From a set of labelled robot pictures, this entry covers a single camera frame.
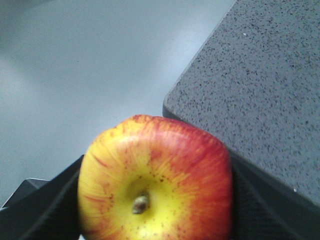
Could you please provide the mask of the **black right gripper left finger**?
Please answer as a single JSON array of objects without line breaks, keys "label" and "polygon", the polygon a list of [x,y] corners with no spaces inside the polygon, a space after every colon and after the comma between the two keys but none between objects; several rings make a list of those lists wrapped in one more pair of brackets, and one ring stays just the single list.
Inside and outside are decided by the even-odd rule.
[{"label": "black right gripper left finger", "polygon": [[78,158],[52,180],[25,179],[0,208],[2,240],[77,240]]}]

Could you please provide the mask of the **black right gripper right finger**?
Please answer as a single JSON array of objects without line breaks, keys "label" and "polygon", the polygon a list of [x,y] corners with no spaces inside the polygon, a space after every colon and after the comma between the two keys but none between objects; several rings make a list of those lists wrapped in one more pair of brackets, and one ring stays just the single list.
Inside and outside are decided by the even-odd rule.
[{"label": "black right gripper right finger", "polygon": [[320,208],[230,152],[234,240],[318,240]]}]

